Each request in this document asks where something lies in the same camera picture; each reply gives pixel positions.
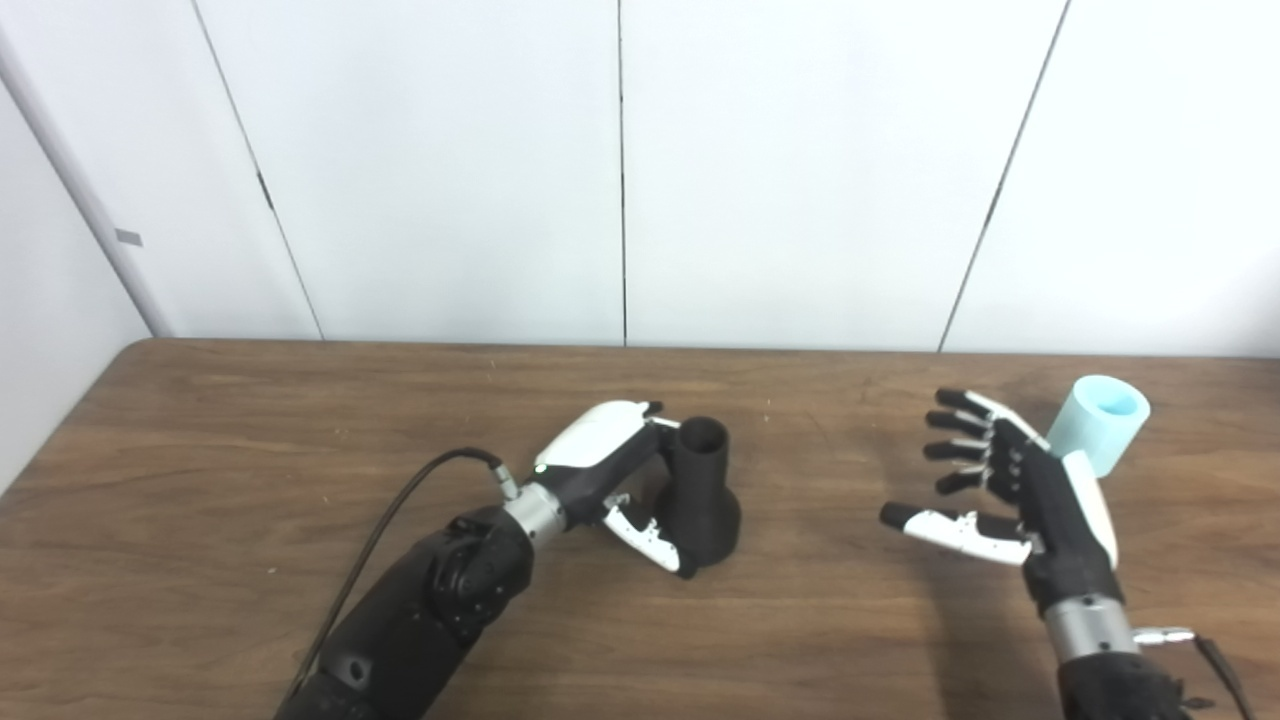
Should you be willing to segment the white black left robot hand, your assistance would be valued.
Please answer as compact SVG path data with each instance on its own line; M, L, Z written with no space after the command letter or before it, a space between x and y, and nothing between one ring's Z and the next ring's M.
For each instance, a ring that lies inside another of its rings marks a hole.
M698 569L673 533L652 514L636 528L623 514L631 496L617 489L654 457L676 487L676 439L681 423L662 418L660 401L613 400L590 407L570 423L534 460L527 488L553 502L562 532L609 527L627 546L682 579Z

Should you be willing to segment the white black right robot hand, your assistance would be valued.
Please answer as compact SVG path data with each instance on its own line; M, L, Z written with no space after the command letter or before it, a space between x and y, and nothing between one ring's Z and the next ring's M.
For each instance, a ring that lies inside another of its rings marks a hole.
M1023 416L984 395L940 388L934 401L925 424L955 434L923 448L931 461L955 465L934 483L936 493L983 489L1016 512L1000 516L888 501L879 523L942 550L1020 568L1038 614L1085 596L1124 603L1108 506L1083 464L1055 456Z

